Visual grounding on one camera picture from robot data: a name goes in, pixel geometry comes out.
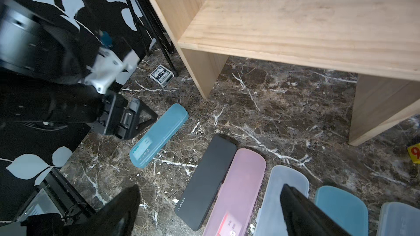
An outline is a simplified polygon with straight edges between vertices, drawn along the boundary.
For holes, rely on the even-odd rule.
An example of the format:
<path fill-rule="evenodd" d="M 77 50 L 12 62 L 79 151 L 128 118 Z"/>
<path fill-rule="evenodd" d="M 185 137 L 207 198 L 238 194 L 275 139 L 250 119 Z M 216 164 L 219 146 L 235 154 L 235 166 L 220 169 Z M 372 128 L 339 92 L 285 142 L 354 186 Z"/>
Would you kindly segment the pink pencil case shelf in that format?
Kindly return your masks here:
<path fill-rule="evenodd" d="M 264 178 L 266 161 L 249 149 L 239 149 L 219 190 L 205 236 L 243 236 Z"/>

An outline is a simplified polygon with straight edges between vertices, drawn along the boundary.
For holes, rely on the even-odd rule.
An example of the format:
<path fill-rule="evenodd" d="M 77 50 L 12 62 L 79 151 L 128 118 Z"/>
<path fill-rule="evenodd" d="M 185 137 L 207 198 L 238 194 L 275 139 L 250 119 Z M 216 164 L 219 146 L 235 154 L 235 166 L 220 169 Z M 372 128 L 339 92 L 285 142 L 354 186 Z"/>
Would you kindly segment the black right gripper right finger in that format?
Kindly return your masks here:
<path fill-rule="evenodd" d="M 283 185 L 280 202 L 290 236 L 349 235 L 295 187 Z"/>

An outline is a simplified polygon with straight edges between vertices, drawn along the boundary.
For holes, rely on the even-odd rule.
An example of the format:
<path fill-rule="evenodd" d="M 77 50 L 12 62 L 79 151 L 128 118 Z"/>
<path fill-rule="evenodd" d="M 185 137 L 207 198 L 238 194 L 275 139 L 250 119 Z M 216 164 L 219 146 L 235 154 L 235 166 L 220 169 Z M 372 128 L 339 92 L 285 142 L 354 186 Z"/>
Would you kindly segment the teal pencil case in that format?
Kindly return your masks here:
<path fill-rule="evenodd" d="M 367 206 L 353 194 L 333 186 L 316 191 L 314 204 L 352 236 L 369 234 Z"/>

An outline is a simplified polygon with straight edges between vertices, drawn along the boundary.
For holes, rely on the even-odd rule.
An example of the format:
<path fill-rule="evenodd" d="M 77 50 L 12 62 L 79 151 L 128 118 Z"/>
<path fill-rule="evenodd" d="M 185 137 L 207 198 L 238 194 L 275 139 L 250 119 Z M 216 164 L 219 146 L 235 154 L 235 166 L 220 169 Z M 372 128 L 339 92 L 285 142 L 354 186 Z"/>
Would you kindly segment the black pencil case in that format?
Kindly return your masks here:
<path fill-rule="evenodd" d="M 237 152 L 237 146 L 214 135 L 175 207 L 193 231 L 201 228 Z"/>

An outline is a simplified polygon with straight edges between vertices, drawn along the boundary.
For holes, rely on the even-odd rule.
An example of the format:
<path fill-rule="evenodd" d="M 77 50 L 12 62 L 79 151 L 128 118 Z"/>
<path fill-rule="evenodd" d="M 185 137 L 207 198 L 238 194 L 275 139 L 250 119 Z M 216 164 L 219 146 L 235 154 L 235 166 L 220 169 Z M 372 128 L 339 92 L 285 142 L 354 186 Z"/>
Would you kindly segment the light blue pencil case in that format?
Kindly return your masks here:
<path fill-rule="evenodd" d="M 145 168 L 166 143 L 188 120 L 189 114 L 180 104 L 173 104 L 130 150 L 137 168 Z"/>

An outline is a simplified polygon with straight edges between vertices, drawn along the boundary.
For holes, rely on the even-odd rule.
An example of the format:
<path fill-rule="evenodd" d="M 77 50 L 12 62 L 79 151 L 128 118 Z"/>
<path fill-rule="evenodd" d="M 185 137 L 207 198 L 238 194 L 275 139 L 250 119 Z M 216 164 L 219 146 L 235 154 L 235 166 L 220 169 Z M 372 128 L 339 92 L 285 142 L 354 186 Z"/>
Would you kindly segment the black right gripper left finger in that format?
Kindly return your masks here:
<path fill-rule="evenodd" d="M 141 195 L 138 185 L 127 187 L 81 225 L 67 226 L 67 236 L 130 236 Z"/>

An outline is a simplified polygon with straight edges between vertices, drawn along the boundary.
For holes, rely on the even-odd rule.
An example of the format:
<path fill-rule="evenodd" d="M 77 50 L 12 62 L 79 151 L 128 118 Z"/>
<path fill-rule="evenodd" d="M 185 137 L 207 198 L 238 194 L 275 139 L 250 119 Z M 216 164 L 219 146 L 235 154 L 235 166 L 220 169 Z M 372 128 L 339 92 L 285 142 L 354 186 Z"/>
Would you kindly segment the clear frosted pencil case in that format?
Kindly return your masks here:
<path fill-rule="evenodd" d="M 384 203 L 377 236 L 419 236 L 420 210 L 399 202 Z"/>

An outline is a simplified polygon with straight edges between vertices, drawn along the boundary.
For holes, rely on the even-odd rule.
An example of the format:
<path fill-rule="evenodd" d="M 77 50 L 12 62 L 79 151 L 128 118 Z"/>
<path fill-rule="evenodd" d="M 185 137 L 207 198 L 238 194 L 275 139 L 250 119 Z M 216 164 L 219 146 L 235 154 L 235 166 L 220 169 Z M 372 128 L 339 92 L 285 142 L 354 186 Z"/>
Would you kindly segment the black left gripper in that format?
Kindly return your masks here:
<path fill-rule="evenodd" d="M 156 112 L 137 98 L 129 102 L 121 94 L 108 90 L 102 101 L 104 107 L 95 121 L 95 132 L 101 135 L 113 135 L 126 141 L 137 136 L 158 118 Z"/>

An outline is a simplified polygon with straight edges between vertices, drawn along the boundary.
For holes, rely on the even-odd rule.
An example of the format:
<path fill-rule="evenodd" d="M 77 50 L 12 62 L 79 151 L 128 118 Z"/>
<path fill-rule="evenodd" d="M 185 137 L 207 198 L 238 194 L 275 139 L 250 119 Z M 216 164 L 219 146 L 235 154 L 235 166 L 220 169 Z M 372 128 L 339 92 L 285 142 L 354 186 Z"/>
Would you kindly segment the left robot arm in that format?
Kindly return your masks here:
<path fill-rule="evenodd" d="M 106 0 L 1 0 L 1 126 L 86 123 L 129 140 L 152 125 L 156 113 L 115 88 L 151 44 L 135 17 Z"/>

